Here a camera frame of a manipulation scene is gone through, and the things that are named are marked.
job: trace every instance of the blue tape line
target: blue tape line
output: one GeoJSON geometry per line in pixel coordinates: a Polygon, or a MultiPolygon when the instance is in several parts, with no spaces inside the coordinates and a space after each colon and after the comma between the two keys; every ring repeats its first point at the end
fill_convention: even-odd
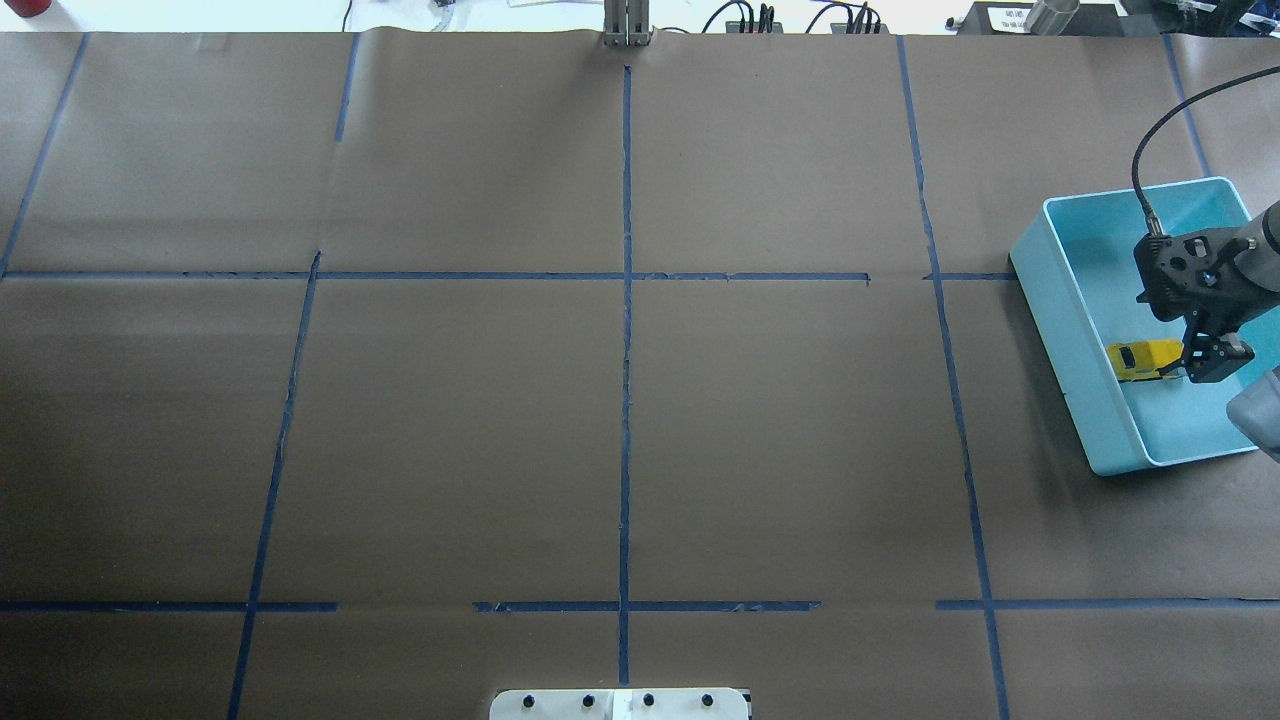
{"type": "Polygon", "coordinates": [[[996,630],[996,610],[991,603],[991,577],[987,571],[987,550],[982,538],[982,518],[978,512],[978,489],[973,482],[973,464],[969,457],[969,433],[965,429],[964,406],[960,402],[960,380],[956,374],[955,355],[951,347],[951,328],[947,324],[946,299],[942,292],[942,268],[938,260],[938,246],[933,234],[933,220],[924,196],[924,159],[920,154],[920,132],[915,124],[915,104],[911,96],[911,76],[906,64],[906,42],[897,36],[897,60],[902,73],[902,97],[906,102],[906,123],[911,135],[911,155],[915,160],[915,186],[920,201],[920,219],[924,234],[929,241],[929,269],[933,278],[933,297],[938,307],[938,327],[942,331],[942,355],[947,365],[947,382],[951,384],[951,409],[955,414],[956,430],[960,434],[960,452],[964,459],[964,482],[969,493],[969,528],[973,534],[974,559],[978,562],[978,584],[982,589],[983,615],[987,623],[987,646],[991,655],[991,674],[996,685],[996,705],[1001,720],[1009,720],[1009,693],[1005,689],[1005,666],[1000,653],[1000,635],[996,630]]]}
{"type": "Polygon", "coordinates": [[[302,318],[298,320],[298,337],[293,345],[293,364],[289,368],[289,384],[284,395],[284,411],[280,415],[280,434],[275,441],[275,461],[271,465],[271,484],[266,491],[266,509],[262,512],[262,533],[257,539],[257,556],[253,560],[253,580],[248,591],[248,609],[244,612],[244,628],[241,630],[239,655],[236,659],[236,680],[232,683],[232,700],[227,708],[228,720],[239,714],[241,694],[244,691],[244,671],[248,667],[250,647],[253,643],[253,623],[257,614],[257,598],[262,592],[262,570],[266,566],[266,550],[271,541],[271,520],[275,516],[275,498],[280,492],[280,475],[284,473],[284,451],[289,439],[289,427],[293,424],[293,402],[298,392],[298,366],[302,364],[302,345],[307,338],[307,325],[311,324],[311,304],[316,295],[316,274],[320,270],[320,254],[311,259],[311,272],[307,277],[307,292],[302,300],[302,318]]]}
{"type": "MultiPolygon", "coordinates": [[[[617,612],[613,601],[472,602],[476,612],[617,612]]],[[[694,600],[627,601],[628,612],[809,612],[822,607],[817,600],[694,600]]]]}
{"type": "MultiPolygon", "coordinates": [[[[1174,76],[1174,90],[1178,91],[1178,101],[1187,101],[1187,90],[1183,87],[1183,73],[1178,69],[1178,55],[1174,53],[1174,38],[1170,35],[1162,36],[1165,40],[1165,56],[1169,58],[1169,72],[1174,76]]],[[[1204,158],[1204,146],[1199,141],[1199,131],[1196,129],[1196,118],[1192,117],[1192,109],[1188,108],[1183,110],[1183,118],[1187,119],[1187,129],[1192,135],[1192,147],[1196,150],[1196,160],[1201,164],[1201,173],[1204,177],[1210,177],[1212,173],[1208,172],[1208,159],[1204,158]]]]}
{"type": "Polygon", "coordinates": [[[992,282],[1012,282],[1018,279],[1014,273],[929,273],[922,279],[932,281],[940,279],[943,282],[951,281],[992,281],[992,282]]]}
{"type": "Polygon", "coordinates": [[[476,612],[617,612],[613,601],[472,602],[476,612]]]}
{"type": "Polygon", "coordinates": [[[618,687],[631,684],[631,65],[622,74],[622,462],[618,507],[618,687]]]}
{"type": "Polygon", "coordinates": [[[35,281],[302,281],[307,273],[168,272],[168,270],[14,270],[10,278],[35,281]]]}
{"type": "Polygon", "coordinates": [[[76,85],[76,76],[79,74],[81,64],[84,61],[84,49],[88,47],[88,33],[81,35],[79,47],[76,49],[76,59],[72,60],[72,69],[67,73],[67,82],[63,83],[63,94],[58,96],[58,105],[54,108],[54,117],[45,131],[45,141],[40,145],[40,154],[36,155],[36,165],[27,178],[27,190],[22,193],[22,204],[18,205],[18,214],[14,215],[13,227],[9,228],[9,241],[5,242],[4,255],[0,255],[0,281],[9,272],[9,261],[13,259],[13,250],[18,245],[18,236],[22,234],[22,225],[27,219],[27,209],[31,208],[31,197],[36,193],[36,184],[40,183],[40,174],[45,169],[45,160],[49,158],[49,149],[54,145],[54,136],[58,135],[58,126],[67,111],[67,100],[72,95],[72,86],[76,85]]]}
{"type": "Polygon", "coordinates": [[[356,78],[356,53],[360,51],[360,33],[351,36],[351,56],[347,58],[347,79],[342,86],[342,105],[338,108],[338,128],[333,132],[333,141],[342,142],[343,133],[347,132],[347,105],[351,104],[351,83],[356,78]]]}
{"type": "MultiPolygon", "coordinates": [[[[942,611],[982,610],[978,600],[942,600],[934,603],[942,611]]],[[[993,600],[996,610],[1277,610],[1280,600],[1243,597],[1107,597],[1107,598],[1044,598],[1044,600],[993,600]]]]}
{"type": "Polygon", "coordinates": [[[337,602],[260,602],[257,612],[337,612],[337,602]]]}
{"type": "MultiPolygon", "coordinates": [[[[294,281],[310,273],[274,270],[14,270],[10,278],[42,281],[101,279],[212,279],[212,281],[294,281]]],[[[625,281],[626,273],[556,273],[521,270],[325,270],[323,281],[625,281]]],[[[872,281],[868,273],[631,273],[632,281],[872,281]]],[[[943,278],[1002,279],[1002,278],[943,278]]]]}
{"type": "Polygon", "coordinates": [[[320,273],[324,281],[621,281],[623,273],[524,273],[488,270],[444,272],[360,272],[329,270],[320,273]]]}
{"type": "Polygon", "coordinates": [[[705,601],[632,601],[635,612],[809,612],[818,610],[817,600],[705,600],[705,601]]]}
{"type": "MultiPolygon", "coordinates": [[[[3,612],[244,612],[247,602],[172,602],[172,601],[6,601],[3,612]]],[[[337,602],[264,602],[259,612],[337,612],[337,602]]]]}
{"type": "Polygon", "coordinates": [[[868,273],[636,273],[637,281],[859,281],[872,282],[868,273]]]}

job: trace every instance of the black wire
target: black wire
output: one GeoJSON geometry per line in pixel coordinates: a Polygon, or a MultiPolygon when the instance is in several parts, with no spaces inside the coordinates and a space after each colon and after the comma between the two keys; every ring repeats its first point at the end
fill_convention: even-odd
{"type": "Polygon", "coordinates": [[[1215,85],[1213,87],[1203,92],[1197,92],[1196,95],[1192,95],[1187,100],[1183,100],[1181,102],[1175,105],[1172,110],[1165,113],[1162,118],[1156,120],[1156,124],[1151,126],[1151,129],[1147,131],[1147,135],[1142,136],[1142,142],[1138,143],[1138,150],[1135,150],[1133,154],[1133,164],[1129,167],[1129,174],[1133,179],[1133,193],[1138,196],[1138,202],[1142,205],[1142,214],[1147,218],[1147,229],[1151,232],[1151,234],[1153,236],[1164,234],[1164,229],[1160,227],[1160,218],[1157,218],[1156,211],[1151,209],[1151,202],[1147,200],[1147,193],[1142,191],[1142,181],[1138,179],[1138,161],[1142,160],[1142,151],[1147,149],[1147,143],[1151,142],[1151,138],[1156,136],[1160,128],[1165,127],[1165,123],[1178,117],[1178,113],[1185,110],[1187,106],[1190,105],[1192,102],[1198,102],[1208,97],[1210,95],[1222,92],[1224,90],[1230,90],[1238,85],[1244,85],[1249,81],[1254,81],[1274,74],[1280,74],[1280,65],[1266,68],[1263,70],[1249,73],[1247,76],[1240,76],[1235,79],[1229,79],[1224,83],[1215,85]]]}
{"type": "Polygon", "coordinates": [[[854,6],[852,5],[846,5],[845,3],[827,3],[827,5],[823,6],[823,9],[818,10],[818,14],[814,15],[812,20],[809,20],[809,27],[804,28],[804,33],[809,35],[809,31],[813,29],[813,26],[818,24],[818,18],[820,18],[823,15],[823,13],[826,13],[827,10],[829,10],[832,8],[844,8],[845,12],[849,13],[849,26],[852,27],[852,24],[854,24],[854,6]]]}
{"type": "Polygon", "coordinates": [[[818,14],[813,17],[813,20],[809,23],[809,27],[805,28],[805,31],[804,31],[805,35],[808,35],[809,31],[812,31],[813,27],[815,24],[818,24],[818,19],[822,18],[822,14],[826,13],[827,10],[832,9],[832,8],[844,8],[845,12],[849,13],[849,20],[845,23],[845,27],[847,28],[847,32],[870,33],[870,32],[873,32],[872,31],[872,23],[876,23],[874,24],[874,27],[876,27],[874,32],[879,32],[879,24],[881,24],[879,13],[877,13],[867,3],[861,3],[859,5],[852,5],[850,3],[838,3],[838,1],[831,1],[831,0],[828,0],[827,5],[823,9],[818,10],[818,14]],[[856,19],[854,18],[854,8],[858,8],[858,18],[856,19]]]}
{"type": "Polygon", "coordinates": [[[753,8],[750,3],[748,3],[746,0],[728,0],[728,3],[724,3],[723,5],[719,6],[718,10],[712,13],[712,17],[707,18],[707,24],[703,26],[703,32],[707,32],[712,27],[712,23],[716,22],[716,18],[719,17],[721,13],[723,13],[724,10],[730,9],[733,5],[737,5],[737,10],[740,13],[742,12],[742,8],[746,8],[748,17],[742,18],[742,22],[748,23],[746,27],[751,27],[755,24],[755,8],[753,8]]]}

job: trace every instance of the plastic container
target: plastic container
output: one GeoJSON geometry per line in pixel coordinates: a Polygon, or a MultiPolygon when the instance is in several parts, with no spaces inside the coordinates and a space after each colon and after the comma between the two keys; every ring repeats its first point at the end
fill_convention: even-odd
{"type": "Polygon", "coordinates": [[[1079,9],[1080,0],[1036,0],[1032,10],[1027,13],[1027,32],[1062,35],[1079,9]]]}
{"type": "MultiPolygon", "coordinates": [[[[1235,187],[1204,178],[1147,188],[1165,232],[1181,234],[1249,222],[1235,187]]],[[[1226,416],[1226,404],[1280,364],[1280,311],[1242,328],[1257,357],[1220,383],[1183,378],[1120,383],[1107,361],[1115,342],[1181,338],[1135,301],[1142,279],[1133,247],[1146,232],[1132,190],[1053,197],[1010,252],[1053,373],[1100,475],[1257,450],[1226,416]]]]}
{"type": "Polygon", "coordinates": [[[1280,462],[1280,368],[1263,373],[1228,402],[1226,415],[1260,450],[1280,462]]]}

